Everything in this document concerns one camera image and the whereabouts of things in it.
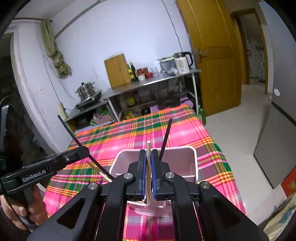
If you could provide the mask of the person's left hand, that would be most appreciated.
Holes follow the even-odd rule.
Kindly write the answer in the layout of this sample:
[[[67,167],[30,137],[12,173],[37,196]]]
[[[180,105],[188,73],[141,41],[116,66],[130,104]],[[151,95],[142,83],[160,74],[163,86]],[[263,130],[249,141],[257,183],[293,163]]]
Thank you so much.
[[[32,187],[33,201],[29,204],[28,208],[25,208],[20,202],[15,201],[12,198],[6,198],[1,195],[1,207],[7,218],[21,230],[27,230],[21,223],[19,217],[28,216],[29,219],[36,225],[42,225],[47,219],[46,204],[44,203],[40,189],[37,185]]]

